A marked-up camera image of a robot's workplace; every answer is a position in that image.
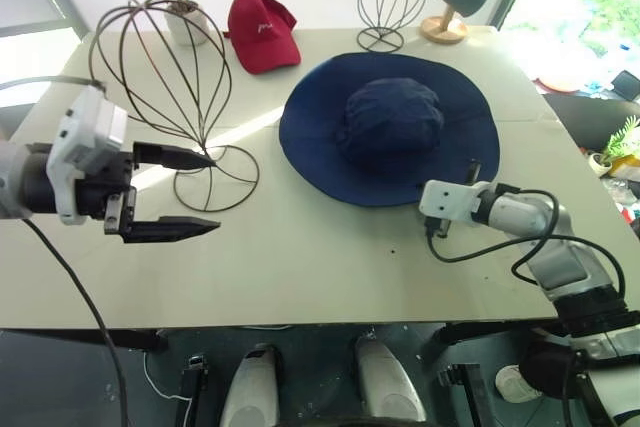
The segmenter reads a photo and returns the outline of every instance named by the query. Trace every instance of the chair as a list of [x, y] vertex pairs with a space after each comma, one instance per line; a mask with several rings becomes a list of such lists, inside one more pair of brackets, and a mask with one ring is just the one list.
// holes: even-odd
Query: chair
[[640, 105], [626, 100], [564, 94], [544, 94], [544, 98], [578, 147], [589, 150], [601, 151], [628, 116], [640, 117]]
[[625, 100], [633, 100], [640, 95], [640, 79], [628, 70], [623, 70], [611, 81], [613, 92]]

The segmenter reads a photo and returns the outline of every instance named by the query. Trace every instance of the hat brim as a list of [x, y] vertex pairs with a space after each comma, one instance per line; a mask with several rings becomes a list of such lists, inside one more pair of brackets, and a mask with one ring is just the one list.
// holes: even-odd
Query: hat brim
[[[440, 98], [444, 116], [439, 146], [405, 159], [407, 168], [392, 176], [354, 165], [334, 140], [351, 94], [382, 78], [426, 85]], [[472, 160], [481, 163], [479, 180], [491, 181], [500, 161], [498, 133], [478, 88], [449, 66], [399, 54], [344, 54], [316, 67], [287, 100], [280, 144], [291, 165], [316, 188], [363, 206], [417, 202], [432, 179], [464, 183]]]
[[251, 44], [232, 43], [238, 60], [250, 74], [300, 63], [300, 51], [292, 35]]

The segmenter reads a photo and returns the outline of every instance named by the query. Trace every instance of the metal wire frame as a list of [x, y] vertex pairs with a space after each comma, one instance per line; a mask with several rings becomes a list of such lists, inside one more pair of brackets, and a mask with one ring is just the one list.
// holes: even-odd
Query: metal wire frame
[[[206, 155], [209, 155], [207, 152], [207, 146], [206, 146], [207, 139], [211, 134], [211, 131], [213, 130], [216, 122], [218, 121], [218, 119], [224, 112], [225, 108], [227, 107], [227, 104], [229, 103], [229, 99], [231, 97], [231, 90], [233, 86], [232, 78], [231, 78], [231, 70], [229, 68], [229, 64], [226, 59], [226, 52], [225, 52], [222, 33], [220, 29], [218, 29], [213, 19], [209, 15], [207, 15], [206, 12], [201, 10], [197, 5], [195, 4], [193, 5], [194, 9], [201, 12], [205, 16], [207, 21], [210, 23], [210, 25], [213, 26], [213, 32], [210, 33], [208, 30], [203, 29], [200, 25], [193, 22], [191, 19], [180, 15], [176, 10], [172, 9], [172, 6], [178, 3], [179, 1], [177, 0], [146, 0], [143, 3], [140, 3], [137, 0], [129, 0], [126, 6], [116, 7], [106, 12], [98, 21], [98, 25], [96, 27], [96, 33], [89, 46], [89, 73], [92, 79], [96, 78], [94, 61], [96, 58], [95, 54], [97, 51], [99, 57], [102, 59], [102, 62], [106, 66], [107, 70], [111, 73], [111, 75], [116, 79], [116, 81], [124, 89], [127, 95], [127, 98], [131, 103], [131, 106], [133, 107], [133, 109], [137, 114], [137, 117], [134, 115], [129, 115], [129, 118], [138, 122], [143, 122], [149, 125], [150, 127], [152, 127], [153, 129], [158, 130], [159, 132], [162, 132], [168, 135], [173, 135], [175, 137], [191, 140], [197, 145], [197, 147], [201, 152], [205, 153]], [[190, 47], [191, 47], [191, 52], [193, 54], [193, 65], [195, 67], [195, 82], [192, 83], [189, 81], [189, 78], [187, 77], [187, 74], [185, 73], [185, 70], [183, 69], [183, 67], [180, 65], [180, 62], [175, 52], [173, 51], [169, 41], [167, 40], [165, 35], [160, 31], [158, 23], [154, 20], [153, 16], [151, 15], [152, 12], [162, 12], [165, 14], [174, 15], [183, 20], [185, 24], [185, 28], [187, 29], [189, 38], [191, 40]], [[195, 105], [196, 114], [197, 114], [196, 119], [189, 118], [184, 107], [181, 105], [180, 101], [176, 98], [174, 92], [172, 92], [169, 86], [169, 83], [167, 82], [166, 78], [162, 75], [162, 73], [160, 72], [160, 69], [158, 68], [157, 64], [153, 60], [151, 51], [142, 36], [140, 26], [138, 24], [137, 16], [139, 15], [146, 17], [146, 19], [151, 23], [156, 34], [161, 39], [162, 45], [165, 47], [166, 51], [171, 57], [173, 65], [177, 68], [179, 77], [182, 79], [182, 81], [186, 85], [186, 88], [189, 93], [190, 101], [193, 102], [193, 104]], [[112, 65], [112, 63], [108, 59], [103, 49], [103, 45], [101, 43], [101, 36], [114, 22], [120, 19], [125, 19], [125, 22], [121, 29], [120, 37], [118, 41], [118, 53], [117, 53], [118, 58], [117, 58], [117, 67], [116, 67]], [[168, 112], [166, 112], [166, 109], [160, 110], [154, 107], [150, 102], [145, 100], [140, 93], [134, 91], [131, 85], [129, 84], [129, 81], [127, 79], [127, 74], [125, 72], [124, 45], [125, 45], [126, 34], [129, 31], [130, 27], [133, 28], [136, 38], [140, 43], [140, 46], [142, 47], [144, 54], [147, 60], [149, 61], [153, 72], [156, 74], [162, 86], [166, 90], [168, 96], [170, 97], [171, 101], [175, 105], [176, 107], [175, 112], [178, 114], [177, 119], [172, 118], [168, 114]], [[198, 60], [197, 47], [196, 47], [196, 44], [194, 43], [193, 34], [191, 31], [192, 28], [197, 29], [197, 31], [199, 31], [205, 36], [206, 38], [205, 40], [210, 44], [210, 46], [212, 46], [215, 49], [215, 51], [218, 53], [222, 61], [220, 73], [217, 77], [217, 80], [214, 79], [215, 87], [209, 99], [203, 99], [203, 96], [201, 95], [202, 92], [201, 92], [201, 79], [200, 79], [200, 65]], [[219, 95], [221, 95], [221, 98], [219, 99], [220, 107], [218, 109], [214, 109], [213, 108], [214, 102], [216, 101]], [[149, 118], [150, 112], [145, 113], [142, 107], [145, 107], [150, 112], [153, 112], [162, 120], [152, 121]], [[239, 147], [234, 147], [234, 146], [219, 146], [219, 147], [224, 147], [225, 152], [226, 152], [226, 148], [232, 148], [249, 157], [249, 159], [251, 160], [251, 162], [253, 163], [256, 169], [255, 180], [240, 178], [238, 176], [235, 176], [233, 174], [226, 172], [219, 166], [217, 168], [223, 175], [226, 175], [228, 177], [231, 177], [241, 182], [252, 184], [252, 187], [244, 197], [242, 197], [239, 201], [235, 202], [233, 205], [222, 207], [222, 208], [215, 208], [215, 209], [209, 208], [212, 190], [213, 190], [213, 173], [211, 169], [208, 169], [209, 170], [209, 188], [208, 188], [207, 199], [204, 204], [204, 207], [199, 208], [191, 205], [188, 201], [186, 201], [184, 198], [180, 196], [180, 194], [178, 193], [178, 189], [176, 187], [176, 183], [178, 179], [181, 178], [182, 176], [198, 174], [202, 172], [202, 169], [199, 169], [196, 171], [178, 171], [174, 176], [174, 183], [173, 183], [174, 193], [178, 197], [178, 200], [180, 201], [180, 203], [182, 203], [184, 206], [189, 207], [198, 212], [219, 212], [222, 210], [228, 210], [236, 205], [239, 205], [240, 203], [244, 202], [244, 200], [246, 200], [255, 191], [255, 188], [257, 187], [257, 184], [260, 178], [260, 170], [259, 170], [259, 166], [256, 159], [249, 152], [247, 152], [244, 149], [240, 149]]]
[[376, 0], [375, 15], [367, 12], [364, 0], [358, 0], [358, 16], [367, 25], [358, 33], [358, 45], [375, 52], [394, 52], [404, 45], [399, 29], [420, 14], [426, 0]]

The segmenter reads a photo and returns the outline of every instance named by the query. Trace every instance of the table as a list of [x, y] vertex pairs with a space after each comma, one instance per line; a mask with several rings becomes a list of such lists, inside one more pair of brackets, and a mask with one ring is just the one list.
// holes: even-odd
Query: table
[[[205, 216], [221, 221], [219, 230], [176, 244], [123, 245], [119, 238], [105, 237], [99, 222], [66, 227], [55, 216], [34, 217], [76, 269], [108, 326], [554, 316], [542, 293], [509, 274], [509, 266], [519, 256], [517, 249], [471, 262], [441, 264], [426, 247], [416, 206], [347, 205], [313, 188], [289, 165], [278, 143], [279, 108], [298, 80], [319, 62], [357, 51], [356, 33], [350, 29], [297, 31], [302, 64], [260, 76], [244, 72], [231, 50], [235, 88], [214, 136], [237, 134], [238, 126], [262, 119], [265, 125], [236, 144], [254, 153], [263, 176], [247, 202]], [[405, 39], [401, 53], [447, 63], [482, 90], [500, 138], [497, 180], [554, 192], [572, 214], [576, 234], [610, 249], [626, 268], [630, 307], [640, 308], [636, 262], [640, 244], [562, 124], [509, 60], [500, 34], [493, 28], [472, 28], [464, 42], [442, 46], [411, 29]], [[87, 42], [70, 58], [64, 73], [87, 75]], [[113, 51], [115, 34], [108, 34], [104, 43], [105, 49]], [[131, 56], [128, 61], [131, 72], [137, 72], [132, 78], [144, 85], [141, 57]], [[52, 87], [13, 140], [50, 140], [77, 92], [74, 89]], [[108, 95], [129, 108], [113, 82]], [[133, 140], [181, 143], [133, 122], [127, 135], [127, 147]], [[137, 218], [193, 215], [178, 204], [170, 185], [166, 179], [143, 190]], [[3, 222], [0, 232], [0, 326], [94, 328], [93, 318], [64, 272], [25, 226]], [[449, 239], [438, 242], [438, 248], [444, 255], [455, 255], [503, 240], [503, 234], [487, 227], [453, 225]]]

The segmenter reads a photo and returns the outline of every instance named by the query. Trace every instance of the red baseball cap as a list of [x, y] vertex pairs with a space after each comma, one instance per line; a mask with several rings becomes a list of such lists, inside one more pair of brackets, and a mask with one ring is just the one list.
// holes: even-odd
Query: red baseball cap
[[247, 72], [259, 74], [300, 63], [291, 35], [295, 25], [295, 17], [275, 0], [233, 0], [227, 37]]

